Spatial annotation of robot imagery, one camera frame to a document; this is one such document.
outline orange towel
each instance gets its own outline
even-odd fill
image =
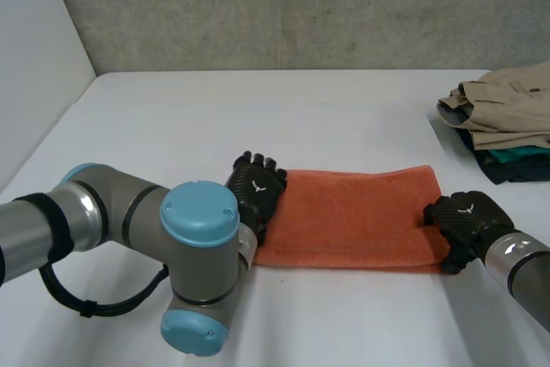
[[[440,272],[449,246],[422,211],[441,195],[430,167],[387,174],[290,171],[258,249],[261,266]]]

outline white wall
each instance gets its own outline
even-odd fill
[[[94,78],[63,0],[0,0],[0,191]]]

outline stack of clothes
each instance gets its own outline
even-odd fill
[[[461,83],[437,111],[493,183],[550,180],[550,62]]]

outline light blue joint cap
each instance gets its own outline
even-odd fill
[[[228,338],[228,329],[207,315],[170,309],[162,317],[161,335],[173,348],[200,357],[218,354]]]
[[[82,171],[83,169],[86,169],[88,167],[93,167],[95,165],[101,165],[100,163],[83,163],[81,165],[78,165],[76,167],[74,167],[72,170],[70,170],[66,176],[63,177],[63,179],[61,180],[61,183],[64,184],[65,182],[69,182],[70,179],[75,176],[76,174],[78,174],[80,171]]]
[[[161,203],[164,229],[192,247],[213,248],[230,241],[239,229],[239,219],[235,195],[207,180],[179,185]]]

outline teal cloth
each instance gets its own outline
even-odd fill
[[[489,152],[499,163],[514,162],[529,155],[541,154],[550,157],[550,149],[538,146],[520,146],[511,150],[489,150]]]

